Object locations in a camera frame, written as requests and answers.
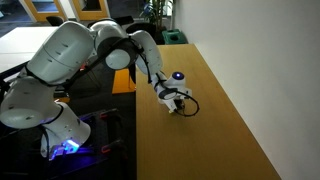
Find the desk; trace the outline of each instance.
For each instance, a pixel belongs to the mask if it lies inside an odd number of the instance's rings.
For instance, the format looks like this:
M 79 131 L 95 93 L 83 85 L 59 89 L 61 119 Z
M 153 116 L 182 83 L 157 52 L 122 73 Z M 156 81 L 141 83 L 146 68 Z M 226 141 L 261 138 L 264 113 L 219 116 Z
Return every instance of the desk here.
M 29 61 L 57 27 L 18 27 L 0 38 L 0 73 Z
M 57 27 L 18 27 L 0 38 L 0 54 L 35 53 Z
M 137 179 L 280 179 L 196 47 L 159 49 L 164 73 L 185 74 L 200 111 L 169 114 L 137 72 Z

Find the door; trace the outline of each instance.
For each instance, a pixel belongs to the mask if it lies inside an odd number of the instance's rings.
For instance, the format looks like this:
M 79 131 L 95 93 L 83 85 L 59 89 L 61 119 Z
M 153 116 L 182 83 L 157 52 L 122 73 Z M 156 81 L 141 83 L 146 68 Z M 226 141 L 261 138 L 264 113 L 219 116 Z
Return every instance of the door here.
M 47 16 L 61 16 L 66 19 L 58 0 L 24 0 L 36 21 L 47 21 Z
M 72 0 L 81 21 L 109 17 L 105 0 Z

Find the wooden table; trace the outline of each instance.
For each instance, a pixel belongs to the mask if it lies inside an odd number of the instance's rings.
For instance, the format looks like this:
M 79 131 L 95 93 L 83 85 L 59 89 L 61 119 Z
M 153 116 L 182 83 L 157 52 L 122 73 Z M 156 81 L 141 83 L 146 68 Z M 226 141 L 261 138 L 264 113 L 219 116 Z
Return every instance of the wooden table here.
M 197 48 L 159 49 L 163 71 L 185 74 L 200 111 L 190 118 L 169 114 L 137 72 L 137 179 L 280 179 Z

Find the white wall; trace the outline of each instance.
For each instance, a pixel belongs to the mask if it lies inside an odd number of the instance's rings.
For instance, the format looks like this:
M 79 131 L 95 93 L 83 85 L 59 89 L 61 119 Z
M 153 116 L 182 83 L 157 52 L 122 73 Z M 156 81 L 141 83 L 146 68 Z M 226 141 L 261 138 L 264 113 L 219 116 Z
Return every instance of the white wall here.
M 176 13 L 280 176 L 318 179 L 320 1 L 177 0 Z

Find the white robotic arm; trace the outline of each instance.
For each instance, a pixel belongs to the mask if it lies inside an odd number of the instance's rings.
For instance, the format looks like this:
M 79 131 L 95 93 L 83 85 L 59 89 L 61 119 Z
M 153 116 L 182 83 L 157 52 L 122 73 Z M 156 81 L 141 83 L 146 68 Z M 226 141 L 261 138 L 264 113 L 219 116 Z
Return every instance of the white robotic arm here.
M 149 76 L 159 99 L 171 112 L 177 109 L 175 99 L 191 97 L 182 73 L 174 73 L 167 80 L 160 71 L 159 50 L 145 31 L 128 35 L 112 20 L 97 22 L 90 29 L 76 22 L 66 22 L 20 72 L 6 93 L 0 111 L 0 120 L 6 126 L 44 127 L 40 151 L 49 160 L 77 152 L 90 135 L 89 125 L 80 121 L 67 104 L 54 102 L 53 93 L 56 86 L 72 81 L 91 57 L 97 60 L 94 63 L 105 60 L 112 69 L 136 63 Z

